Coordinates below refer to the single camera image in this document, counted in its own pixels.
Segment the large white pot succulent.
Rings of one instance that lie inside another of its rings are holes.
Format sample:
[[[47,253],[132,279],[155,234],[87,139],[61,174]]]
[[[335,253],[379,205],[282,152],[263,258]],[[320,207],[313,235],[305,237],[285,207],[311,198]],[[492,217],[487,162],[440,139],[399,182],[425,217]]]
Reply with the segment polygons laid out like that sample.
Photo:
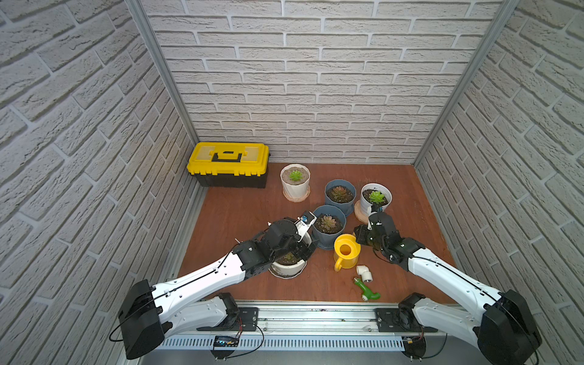
[[[289,252],[272,263],[269,272],[276,278],[292,279],[300,275],[306,266],[307,261],[300,259],[293,252]]]

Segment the yellow watering can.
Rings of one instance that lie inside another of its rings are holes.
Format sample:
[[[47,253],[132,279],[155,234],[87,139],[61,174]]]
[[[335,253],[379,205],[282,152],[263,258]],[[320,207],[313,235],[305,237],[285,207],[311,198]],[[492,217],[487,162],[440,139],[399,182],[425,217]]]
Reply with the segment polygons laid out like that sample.
[[[334,270],[351,269],[357,265],[361,246],[353,234],[342,234],[334,243]]]

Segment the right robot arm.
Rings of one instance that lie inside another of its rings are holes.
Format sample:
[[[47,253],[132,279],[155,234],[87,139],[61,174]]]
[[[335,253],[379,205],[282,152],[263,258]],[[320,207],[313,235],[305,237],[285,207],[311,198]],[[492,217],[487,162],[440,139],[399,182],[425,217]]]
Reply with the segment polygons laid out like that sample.
[[[383,260],[433,284],[460,305],[438,304],[413,293],[398,305],[398,324],[407,330],[433,328],[476,347],[492,364],[525,364],[537,357],[542,338],[525,298],[502,292],[466,275],[413,238],[403,238],[384,212],[354,228],[356,241]]]

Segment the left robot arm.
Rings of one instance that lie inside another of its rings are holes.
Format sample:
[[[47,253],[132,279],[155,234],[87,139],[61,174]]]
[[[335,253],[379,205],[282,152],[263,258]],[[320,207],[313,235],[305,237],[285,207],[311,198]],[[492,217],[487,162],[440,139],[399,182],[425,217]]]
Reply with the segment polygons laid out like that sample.
[[[297,219],[283,218],[188,275],[158,284],[146,279],[134,284],[118,311],[116,328],[126,358],[140,358],[166,338],[188,330],[231,329],[240,311],[222,289],[267,272],[289,253],[307,261],[316,249],[309,234],[315,222],[310,211]]]

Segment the white pipe elbow fitting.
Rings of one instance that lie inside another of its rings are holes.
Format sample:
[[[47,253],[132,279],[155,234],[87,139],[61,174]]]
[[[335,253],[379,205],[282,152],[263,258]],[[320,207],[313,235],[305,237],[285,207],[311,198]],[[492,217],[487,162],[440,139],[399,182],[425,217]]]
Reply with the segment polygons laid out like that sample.
[[[357,266],[356,271],[363,283],[371,283],[373,281],[373,275],[367,266]]]

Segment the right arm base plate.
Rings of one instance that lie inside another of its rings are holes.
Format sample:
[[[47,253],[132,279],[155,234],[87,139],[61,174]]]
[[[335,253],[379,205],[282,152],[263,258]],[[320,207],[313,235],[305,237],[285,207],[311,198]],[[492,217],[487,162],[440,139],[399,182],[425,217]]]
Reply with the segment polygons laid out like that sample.
[[[376,308],[374,313],[378,332],[422,333],[422,327],[411,310]]]

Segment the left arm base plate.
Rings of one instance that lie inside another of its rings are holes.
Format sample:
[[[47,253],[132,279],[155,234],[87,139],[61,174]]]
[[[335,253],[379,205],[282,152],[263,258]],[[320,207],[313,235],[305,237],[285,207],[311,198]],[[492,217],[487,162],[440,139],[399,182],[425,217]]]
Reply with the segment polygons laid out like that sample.
[[[200,332],[255,332],[259,317],[258,307],[239,307],[237,316],[229,313],[228,317],[214,327],[197,328]]]

